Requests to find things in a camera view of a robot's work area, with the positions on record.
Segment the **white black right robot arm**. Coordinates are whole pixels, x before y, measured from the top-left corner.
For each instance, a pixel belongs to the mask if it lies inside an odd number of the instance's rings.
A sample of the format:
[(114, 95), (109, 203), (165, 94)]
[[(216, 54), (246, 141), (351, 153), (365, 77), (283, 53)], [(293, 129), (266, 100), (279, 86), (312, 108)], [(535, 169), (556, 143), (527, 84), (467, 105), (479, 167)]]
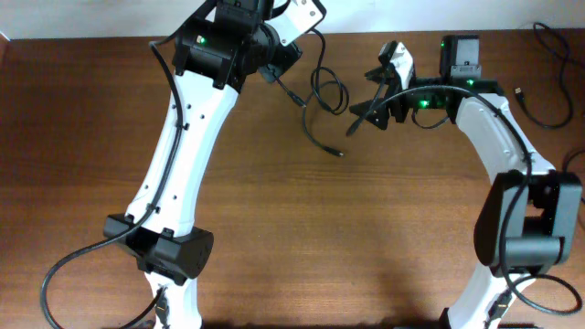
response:
[(472, 143), (491, 188), (476, 221), (477, 262), (463, 293), (446, 307), (435, 328), (495, 329), (525, 289), (550, 279), (569, 258), (578, 222), (582, 185), (558, 170), (531, 144), (495, 80), (482, 78), (479, 38), (449, 35), (441, 41), (440, 74), (420, 78), (406, 46), (391, 41), (366, 77), (375, 96), (353, 105), (358, 122), (386, 129), (419, 110), (443, 110)]

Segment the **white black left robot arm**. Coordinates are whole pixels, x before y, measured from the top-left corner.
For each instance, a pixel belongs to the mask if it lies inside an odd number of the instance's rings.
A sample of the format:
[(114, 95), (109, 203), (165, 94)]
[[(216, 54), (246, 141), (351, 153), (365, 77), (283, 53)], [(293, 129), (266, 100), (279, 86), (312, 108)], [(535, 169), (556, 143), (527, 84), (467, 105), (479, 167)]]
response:
[(195, 225), (215, 141), (246, 78), (278, 79), (299, 58), (298, 37), (325, 17), (318, 1), (206, 1), (171, 34), (162, 67), (171, 90), (154, 156), (133, 201), (107, 217), (108, 242), (136, 259), (157, 328), (198, 328), (197, 279), (214, 243)]

